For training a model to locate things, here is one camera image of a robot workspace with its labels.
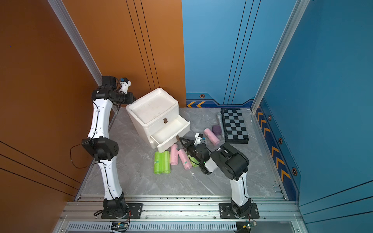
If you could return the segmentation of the pink trash bag roll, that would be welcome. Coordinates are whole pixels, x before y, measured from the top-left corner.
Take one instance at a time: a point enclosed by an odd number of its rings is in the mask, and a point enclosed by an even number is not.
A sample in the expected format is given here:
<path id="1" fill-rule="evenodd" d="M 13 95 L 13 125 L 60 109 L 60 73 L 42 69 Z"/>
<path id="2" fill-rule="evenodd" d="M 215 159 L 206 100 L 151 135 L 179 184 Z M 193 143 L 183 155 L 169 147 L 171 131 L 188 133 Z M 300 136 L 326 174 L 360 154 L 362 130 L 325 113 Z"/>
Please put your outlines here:
<path id="1" fill-rule="evenodd" d="M 204 135 L 208 137 L 208 139 L 214 146 L 217 146 L 220 143 L 218 137 L 209 128 L 206 128 L 204 130 Z"/>
<path id="2" fill-rule="evenodd" d="M 170 149 L 170 164 L 177 165 L 178 164 L 178 145 L 173 144 Z"/>
<path id="3" fill-rule="evenodd" d="M 192 168 L 192 164 L 191 164 L 190 159 L 187 156 L 187 153 L 183 149 L 180 149 L 178 151 L 178 156 L 181 159 L 184 169 L 190 170 Z"/>

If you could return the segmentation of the white drawer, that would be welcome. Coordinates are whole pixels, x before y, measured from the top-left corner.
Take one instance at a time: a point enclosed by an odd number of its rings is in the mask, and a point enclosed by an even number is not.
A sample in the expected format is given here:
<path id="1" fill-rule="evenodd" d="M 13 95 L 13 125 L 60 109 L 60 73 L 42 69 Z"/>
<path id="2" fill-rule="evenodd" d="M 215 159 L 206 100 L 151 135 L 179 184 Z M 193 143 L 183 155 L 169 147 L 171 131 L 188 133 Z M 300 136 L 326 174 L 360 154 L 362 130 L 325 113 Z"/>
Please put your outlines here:
<path id="1" fill-rule="evenodd" d="M 186 121 L 183 117 L 178 116 L 175 120 L 166 123 L 166 126 L 151 135 L 150 139 L 155 143 L 159 152 L 164 152 L 177 143 L 189 131 L 190 121 Z"/>

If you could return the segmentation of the white three-drawer storage box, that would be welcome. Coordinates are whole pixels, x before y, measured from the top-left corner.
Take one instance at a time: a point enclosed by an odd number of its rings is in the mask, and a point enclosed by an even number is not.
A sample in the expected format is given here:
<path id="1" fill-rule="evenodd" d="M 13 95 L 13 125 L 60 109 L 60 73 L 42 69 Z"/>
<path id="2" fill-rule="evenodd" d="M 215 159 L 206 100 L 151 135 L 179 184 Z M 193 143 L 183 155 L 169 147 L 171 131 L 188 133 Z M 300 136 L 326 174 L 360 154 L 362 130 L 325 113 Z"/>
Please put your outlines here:
<path id="1" fill-rule="evenodd" d="M 126 110 L 140 137 L 153 149 L 157 148 L 150 136 L 180 116 L 178 101 L 162 88 L 127 105 Z"/>

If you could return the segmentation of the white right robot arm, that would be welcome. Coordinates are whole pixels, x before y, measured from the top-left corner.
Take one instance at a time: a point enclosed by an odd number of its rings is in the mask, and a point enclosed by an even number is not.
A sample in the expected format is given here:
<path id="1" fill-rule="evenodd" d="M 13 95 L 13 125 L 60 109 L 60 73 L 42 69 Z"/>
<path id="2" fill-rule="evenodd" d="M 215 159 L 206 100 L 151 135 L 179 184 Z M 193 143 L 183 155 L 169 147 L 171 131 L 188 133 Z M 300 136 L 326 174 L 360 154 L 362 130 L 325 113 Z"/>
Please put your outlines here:
<path id="1" fill-rule="evenodd" d="M 188 155 L 197 160 L 197 165 L 205 175 L 216 169 L 230 180 L 231 205 L 233 214 L 238 218 L 250 215 L 254 202 L 247 194 L 246 176 L 250 164 L 246 155 L 229 143 L 210 151 L 206 144 L 195 144 L 192 140 L 181 138 L 180 142 Z"/>

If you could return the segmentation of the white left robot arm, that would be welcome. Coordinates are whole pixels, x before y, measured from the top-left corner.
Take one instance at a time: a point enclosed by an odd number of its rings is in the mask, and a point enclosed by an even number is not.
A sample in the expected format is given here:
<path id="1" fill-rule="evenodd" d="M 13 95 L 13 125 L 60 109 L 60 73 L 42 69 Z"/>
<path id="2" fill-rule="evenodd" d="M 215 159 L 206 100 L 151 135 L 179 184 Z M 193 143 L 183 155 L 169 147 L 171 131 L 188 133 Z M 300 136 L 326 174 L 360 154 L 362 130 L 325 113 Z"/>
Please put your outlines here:
<path id="1" fill-rule="evenodd" d="M 129 215 L 117 171 L 118 143 L 109 138 L 110 112 L 114 104 L 131 104 L 136 100 L 133 93 L 123 93 L 112 89 L 96 89 L 92 93 L 93 116 L 87 139 L 82 147 L 98 164 L 103 184 L 103 219 L 125 218 Z"/>

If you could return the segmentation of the green trash bag roll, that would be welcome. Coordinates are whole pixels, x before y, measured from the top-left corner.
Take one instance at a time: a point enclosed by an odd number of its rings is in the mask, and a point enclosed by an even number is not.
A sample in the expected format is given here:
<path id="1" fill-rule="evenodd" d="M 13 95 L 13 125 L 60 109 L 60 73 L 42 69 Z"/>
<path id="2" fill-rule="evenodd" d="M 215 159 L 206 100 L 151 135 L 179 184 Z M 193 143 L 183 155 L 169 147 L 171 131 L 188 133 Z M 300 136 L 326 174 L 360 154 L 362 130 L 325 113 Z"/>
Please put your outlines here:
<path id="1" fill-rule="evenodd" d="M 191 155 L 189 155 L 188 156 L 189 157 L 189 160 L 190 160 L 190 162 L 191 162 L 191 164 L 192 164 L 192 166 L 195 168 L 195 167 L 198 167 L 199 165 L 200 165 L 200 162 L 196 159 L 196 158 L 194 158 L 193 156 L 191 156 Z"/>
<path id="2" fill-rule="evenodd" d="M 169 174 L 171 172 L 170 152 L 162 153 L 162 173 Z"/>
<path id="3" fill-rule="evenodd" d="M 153 172 L 154 174 L 161 174 L 163 172 L 163 155 L 160 152 L 154 153 L 154 165 L 153 165 Z"/>

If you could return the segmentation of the purple cube block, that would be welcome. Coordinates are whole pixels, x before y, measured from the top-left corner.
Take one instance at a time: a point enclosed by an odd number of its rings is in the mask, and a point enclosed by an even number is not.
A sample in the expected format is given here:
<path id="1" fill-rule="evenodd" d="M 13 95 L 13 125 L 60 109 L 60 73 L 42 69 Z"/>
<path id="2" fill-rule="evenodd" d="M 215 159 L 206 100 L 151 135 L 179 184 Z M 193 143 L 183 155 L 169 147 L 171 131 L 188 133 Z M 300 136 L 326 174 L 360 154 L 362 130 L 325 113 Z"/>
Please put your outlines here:
<path id="1" fill-rule="evenodd" d="M 216 136 L 221 136 L 222 135 L 222 129 L 221 129 L 221 126 L 219 125 L 213 125 L 212 126 L 212 132 L 214 135 Z"/>

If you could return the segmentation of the grey microphone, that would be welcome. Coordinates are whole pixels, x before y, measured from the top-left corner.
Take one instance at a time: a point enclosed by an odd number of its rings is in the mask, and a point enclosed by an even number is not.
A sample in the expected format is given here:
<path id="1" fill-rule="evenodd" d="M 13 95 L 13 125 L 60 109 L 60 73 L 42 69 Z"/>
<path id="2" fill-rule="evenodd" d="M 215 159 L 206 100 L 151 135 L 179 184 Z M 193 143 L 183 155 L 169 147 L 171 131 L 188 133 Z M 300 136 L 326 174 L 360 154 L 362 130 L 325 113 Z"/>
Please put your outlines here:
<path id="1" fill-rule="evenodd" d="M 223 122 L 222 122 L 222 114 L 221 114 L 221 112 L 217 113 L 217 119 L 218 119 L 219 126 L 221 128 L 221 136 L 222 136 L 223 139 L 225 139 L 225 133 L 224 133 L 224 128 L 223 128 Z"/>

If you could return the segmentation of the black white checkerboard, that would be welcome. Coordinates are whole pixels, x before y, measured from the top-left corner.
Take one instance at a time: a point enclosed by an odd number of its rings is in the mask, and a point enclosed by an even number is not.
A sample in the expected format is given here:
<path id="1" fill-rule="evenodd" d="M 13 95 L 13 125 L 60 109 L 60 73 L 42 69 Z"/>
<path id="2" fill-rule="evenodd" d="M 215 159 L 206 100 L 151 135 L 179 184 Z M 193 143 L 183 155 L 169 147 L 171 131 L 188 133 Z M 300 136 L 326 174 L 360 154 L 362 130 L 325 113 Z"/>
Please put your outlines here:
<path id="1" fill-rule="evenodd" d="M 222 108 L 222 124 L 226 143 L 247 144 L 249 135 L 239 108 Z"/>

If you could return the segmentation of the right green circuit board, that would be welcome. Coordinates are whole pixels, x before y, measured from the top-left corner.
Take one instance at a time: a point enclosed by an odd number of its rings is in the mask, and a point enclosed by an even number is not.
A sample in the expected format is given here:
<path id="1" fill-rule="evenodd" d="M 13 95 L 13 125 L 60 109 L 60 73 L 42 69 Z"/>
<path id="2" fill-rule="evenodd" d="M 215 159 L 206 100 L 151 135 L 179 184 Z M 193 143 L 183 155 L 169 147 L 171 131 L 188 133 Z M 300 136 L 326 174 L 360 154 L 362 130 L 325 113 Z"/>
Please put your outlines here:
<path id="1" fill-rule="evenodd" d="M 250 222 L 250 223 L 245 223 L 241 228 L 240 228 L 240 232 L 242 233 L 250 233 L 251 230 L 257 226 L 257 223 L 254 221 L 254 222 Z"/>

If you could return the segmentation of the green circuit board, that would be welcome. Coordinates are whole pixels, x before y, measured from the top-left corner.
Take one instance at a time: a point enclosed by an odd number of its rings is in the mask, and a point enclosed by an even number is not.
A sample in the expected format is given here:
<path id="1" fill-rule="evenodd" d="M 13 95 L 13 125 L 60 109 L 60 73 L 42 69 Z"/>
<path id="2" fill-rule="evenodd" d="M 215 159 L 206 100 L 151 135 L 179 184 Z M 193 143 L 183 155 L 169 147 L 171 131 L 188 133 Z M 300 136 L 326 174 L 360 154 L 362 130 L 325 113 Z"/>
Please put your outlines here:
<path id="1" fill-rule="evenodd" d="M 250 222 L 250 223 L 245 223 L 241 228 L 240 228 L 240 232 L 242 233 L 250 233 L 251 230 L 257 226 L 257 223 L 254 221 L 254 222 Z"/>
<path id="2" fill-rule="evenodd" d="M 113 222 L 110 227 L 111 233 L 125 233 L 128 230 L 128 222 Z"/>

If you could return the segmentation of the left green circuit board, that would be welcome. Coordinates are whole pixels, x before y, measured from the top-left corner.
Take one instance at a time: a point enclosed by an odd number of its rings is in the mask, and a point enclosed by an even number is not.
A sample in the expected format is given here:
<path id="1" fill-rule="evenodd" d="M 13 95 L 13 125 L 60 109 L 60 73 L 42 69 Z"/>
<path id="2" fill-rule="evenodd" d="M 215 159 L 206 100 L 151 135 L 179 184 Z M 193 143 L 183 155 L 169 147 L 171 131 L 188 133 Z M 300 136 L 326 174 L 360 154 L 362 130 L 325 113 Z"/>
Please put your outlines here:
<path id="1" fill-rule="evenodd" d="M 110 227 L 111 233 L 125 233 L 128 230 L 128 222 L 113 222 Z"/>

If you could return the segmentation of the aluminium front rail frame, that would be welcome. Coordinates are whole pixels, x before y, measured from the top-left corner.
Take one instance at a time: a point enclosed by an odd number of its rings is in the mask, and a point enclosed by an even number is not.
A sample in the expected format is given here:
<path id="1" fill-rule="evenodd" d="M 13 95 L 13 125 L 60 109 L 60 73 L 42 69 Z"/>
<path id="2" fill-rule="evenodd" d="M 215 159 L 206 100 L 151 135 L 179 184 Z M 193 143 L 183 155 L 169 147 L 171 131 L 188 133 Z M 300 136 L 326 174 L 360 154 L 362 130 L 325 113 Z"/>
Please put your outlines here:
<path id="1" fill-rule="evenodd" d="M 126 233 L 242 233 L 245 223 L 256 222 L 251 233 L 305 233 L 306 225 L 294 202 L 284 198 L 254 197 L 259 219 L 220 218 L 219 204 L 227 196 L 129 195 L 127 203 L 142 203 L 140 219 L 102 219 L 100 195 L 82 195 L 68 202 L 54 228 L 56 233 L 110 233 L 113 222 L 128 222 Z"/>

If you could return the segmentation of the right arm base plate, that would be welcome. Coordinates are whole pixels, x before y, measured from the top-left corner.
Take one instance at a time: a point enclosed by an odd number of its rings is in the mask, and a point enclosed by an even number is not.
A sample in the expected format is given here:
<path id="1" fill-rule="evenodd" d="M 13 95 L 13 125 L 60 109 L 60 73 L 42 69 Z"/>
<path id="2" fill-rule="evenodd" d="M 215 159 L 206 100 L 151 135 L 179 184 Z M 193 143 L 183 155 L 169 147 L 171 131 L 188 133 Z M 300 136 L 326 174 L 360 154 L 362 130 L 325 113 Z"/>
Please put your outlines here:
<path id="1" fill-rule="evenodd" d="M 244 210 L 245 206 L 237 207 L 232 203 L 220 203 L 219 212 L 220 218 L 238 218 L 238 219 L 259 219 L 259 210 L 256 203 L 247 204 L 247 209 Z"/>

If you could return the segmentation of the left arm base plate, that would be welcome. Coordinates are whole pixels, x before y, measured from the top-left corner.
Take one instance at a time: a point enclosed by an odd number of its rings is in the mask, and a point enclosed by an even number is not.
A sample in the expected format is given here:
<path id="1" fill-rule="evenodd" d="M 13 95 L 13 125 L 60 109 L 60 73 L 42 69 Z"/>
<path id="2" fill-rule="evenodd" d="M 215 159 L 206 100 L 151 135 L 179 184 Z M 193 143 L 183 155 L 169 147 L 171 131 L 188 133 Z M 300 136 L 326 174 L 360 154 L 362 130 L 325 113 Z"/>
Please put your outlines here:
<path id="1" fill-rule="evenodd" d="M 102 219 L 140 219 L 142 214 L 142 203 L 127 203 L 124 212 L 109 213 L 109 211 L 103 210 Z"/>

